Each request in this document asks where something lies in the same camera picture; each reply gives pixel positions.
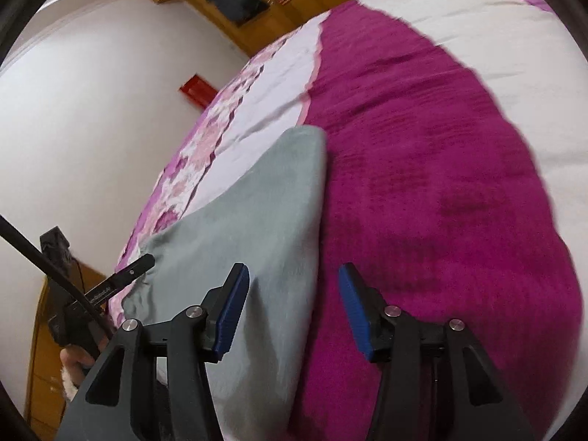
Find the person's left hand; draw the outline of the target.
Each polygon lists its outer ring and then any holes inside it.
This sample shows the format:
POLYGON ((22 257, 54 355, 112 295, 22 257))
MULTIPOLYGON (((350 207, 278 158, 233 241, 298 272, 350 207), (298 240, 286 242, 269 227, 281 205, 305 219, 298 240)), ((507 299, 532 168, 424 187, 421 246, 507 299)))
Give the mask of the person's left hand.
POLYGON ((61 376, 64 398, 71 402, 86 378, 86 372, 96 362, 85 348, 69 344, 60 351, 61 376))

